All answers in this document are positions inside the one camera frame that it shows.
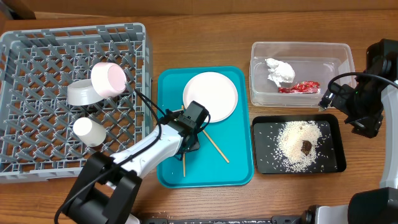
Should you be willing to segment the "large white round plate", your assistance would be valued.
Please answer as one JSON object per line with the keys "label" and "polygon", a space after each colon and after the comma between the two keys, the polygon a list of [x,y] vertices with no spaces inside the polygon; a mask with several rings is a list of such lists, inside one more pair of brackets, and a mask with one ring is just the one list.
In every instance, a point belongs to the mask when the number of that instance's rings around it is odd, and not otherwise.
{"label": "large white round plate", "polygon": [[192,101],[204,106],[210,113],[211,123],[229,117],[238,104],[238,91],[234,83],[218,72],[203,72],[195,75],[183,90],[183,105],[188,108]]}

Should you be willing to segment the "red snack wrapper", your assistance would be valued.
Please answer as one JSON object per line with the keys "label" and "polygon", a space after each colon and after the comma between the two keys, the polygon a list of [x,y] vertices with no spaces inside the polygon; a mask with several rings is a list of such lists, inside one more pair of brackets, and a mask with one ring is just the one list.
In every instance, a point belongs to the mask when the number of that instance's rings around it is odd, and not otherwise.
{"label": "red snack wrapper", "polygon": [[320,84],[313,81],[304,81],[290,88],[279,88],[279,93],[318,93]]}

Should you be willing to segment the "brown food scrap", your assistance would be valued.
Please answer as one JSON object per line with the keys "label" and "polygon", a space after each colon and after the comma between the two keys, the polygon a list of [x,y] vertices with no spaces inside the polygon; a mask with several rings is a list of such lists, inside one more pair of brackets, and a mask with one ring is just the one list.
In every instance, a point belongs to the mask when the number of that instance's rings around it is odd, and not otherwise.
{"label": "brown food scrap", "polygon": [[305,155],[308,156],[311,152],[312,149],[312,143],[310,141],[307,140],[303,140],[302,141],[302,148],[301,148],[301,152]]}

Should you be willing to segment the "white rice pile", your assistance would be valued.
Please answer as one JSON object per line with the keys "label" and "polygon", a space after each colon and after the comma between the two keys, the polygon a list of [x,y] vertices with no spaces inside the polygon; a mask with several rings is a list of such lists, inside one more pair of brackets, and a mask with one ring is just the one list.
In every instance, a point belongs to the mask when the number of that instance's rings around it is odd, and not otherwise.
{"label": "white rice pile", "polygon": [[[302,141],[312,143],[308,156]],[[288,121],[254,125],[256,165],[263,174],[323,172],[334,150],[326,121]]]}

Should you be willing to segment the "white napkin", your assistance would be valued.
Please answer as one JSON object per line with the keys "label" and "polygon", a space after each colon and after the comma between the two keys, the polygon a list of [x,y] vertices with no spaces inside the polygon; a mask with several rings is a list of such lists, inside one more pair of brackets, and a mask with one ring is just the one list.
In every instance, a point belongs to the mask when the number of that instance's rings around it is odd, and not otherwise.
{"label": "white napkin", "polygon": [[282,83],[293,83],[295,71],[290,64],[274,58],[267,58],[265,62],[269,72],[267,78],[273,81],[277,87],[281,87]]}

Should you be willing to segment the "small pink bowl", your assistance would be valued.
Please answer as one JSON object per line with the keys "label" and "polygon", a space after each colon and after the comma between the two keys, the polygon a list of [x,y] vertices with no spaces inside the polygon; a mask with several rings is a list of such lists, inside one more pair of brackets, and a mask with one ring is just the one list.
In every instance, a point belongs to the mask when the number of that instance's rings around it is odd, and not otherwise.
{"label": "small pink bowl", "polygon": [[91,83],[99,96],[109,98],[125,91],[127,78],[118,64],[99,62],[91,70]]}

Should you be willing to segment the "white paper cup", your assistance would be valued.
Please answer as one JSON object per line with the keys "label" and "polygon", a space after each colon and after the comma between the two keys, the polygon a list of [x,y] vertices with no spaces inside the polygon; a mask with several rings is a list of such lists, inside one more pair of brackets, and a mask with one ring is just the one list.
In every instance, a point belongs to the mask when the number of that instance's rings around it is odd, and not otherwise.
{"label": "white paper cup", "polygon": [[99,146],[106,139],[105,128],[89,118],[78,118],[73,124],[73,132],[89,147]]}

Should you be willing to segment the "grey shallow bowl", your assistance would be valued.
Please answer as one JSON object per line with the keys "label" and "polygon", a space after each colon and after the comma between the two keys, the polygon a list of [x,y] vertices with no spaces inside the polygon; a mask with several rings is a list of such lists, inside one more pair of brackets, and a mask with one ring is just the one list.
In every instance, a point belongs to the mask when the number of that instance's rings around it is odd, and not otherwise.
{"label": "grey shallow bowl", "polygon": [[90,79],[78,80],[67,86],[67,103],[72,106],[85,106],[97,103],[103,97],[97,94]]}

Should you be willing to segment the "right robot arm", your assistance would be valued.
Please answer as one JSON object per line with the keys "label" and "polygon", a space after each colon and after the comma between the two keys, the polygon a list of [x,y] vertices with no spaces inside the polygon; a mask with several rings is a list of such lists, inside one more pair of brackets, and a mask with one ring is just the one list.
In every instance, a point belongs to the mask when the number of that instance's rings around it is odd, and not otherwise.
{"label": "right robot arm", "polygon": [[397,41],[382,39],[368,47],[366,69],[349,73],[356,87],[339,85],[332,78],[318,107],[332,106],[347,118],[352,132],[377,136],[386,125],[386,158],[379,188],[356,193],[349,204],[313,205],[302,215],[303,223],[397,223]]}

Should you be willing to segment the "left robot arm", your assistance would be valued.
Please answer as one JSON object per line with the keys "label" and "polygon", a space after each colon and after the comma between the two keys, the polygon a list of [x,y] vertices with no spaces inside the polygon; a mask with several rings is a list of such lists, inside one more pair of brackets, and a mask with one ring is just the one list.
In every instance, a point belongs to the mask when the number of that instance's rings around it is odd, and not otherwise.
{"label": "left robot arm", "polygon": [[139,223],[131,210],[143,178],[162,161],[199,149],[198,133],[209,117],[192,101],[185,110],[167,110],[153,132],[132,147],[110,156],[92,154],[54,222],[64,214],[76,223]]}

